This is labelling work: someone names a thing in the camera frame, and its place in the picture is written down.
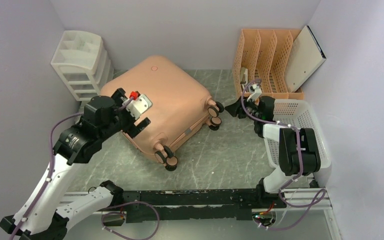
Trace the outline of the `white plastic drawer organizer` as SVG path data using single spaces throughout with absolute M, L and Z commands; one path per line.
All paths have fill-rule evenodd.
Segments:
M 64 31 L 50 64 L 79 102 L 99 95 L 114 74 L 102 37 L 81 30 Z

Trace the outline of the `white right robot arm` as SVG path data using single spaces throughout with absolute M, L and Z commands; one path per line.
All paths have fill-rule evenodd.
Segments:
M 316 173 L 322 168 L 322 159 L 312 128 L 274 121 L 275 99 L 262 96 L 258 104 L 248 97 L 240 97 L 225 107 L 232 116 L 254 121 L 254 132 L 264 140 L 278 143 L 278 166 L 262 179 L 263 189 L 255 193 L 255 202 L 262 208 L 274 201 L 274 194 L 302 176 Z

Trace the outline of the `orange plastic file rack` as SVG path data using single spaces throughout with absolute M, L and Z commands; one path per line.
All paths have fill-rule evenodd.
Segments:
M 286 85 L 286 68 L 299 29 L 242 29 L 232 66 L 235 95 L 245 85 L 261 80 L 263 96 L 275 99 L 304 100 L 301 88 L 291 91 Z

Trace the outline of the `pink hard-shell suitcase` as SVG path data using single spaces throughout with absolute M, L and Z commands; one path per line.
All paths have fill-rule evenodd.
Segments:
M 151 123 L 131 143 L 146 157 L 167 146 L 174 153 L 209 119 L 210 92 L 168 58 L 152 55 L 124 74 L 107 82 L 100 91 L 110 97 L 118 88 L 145 94 L 152 107 L 140 116 Z

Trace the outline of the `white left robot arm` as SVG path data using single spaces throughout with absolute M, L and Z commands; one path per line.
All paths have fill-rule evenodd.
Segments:
M 77 114 L 79 121 L 51 142 L 43 176 L 20 210 L 1 219 L 0 228 L 10 239 L 61 240 L 92 213 L 123 206 L 124 190 L 110 180 L 67 205 L 60 206 L 60 201 L 79 170 L 107 139 L 119 132 L 136 137 L 150 124 L 141 116 L 152 106 L 152 101 L 138 92 L 129 97 L 122 92 L 93 97 Z

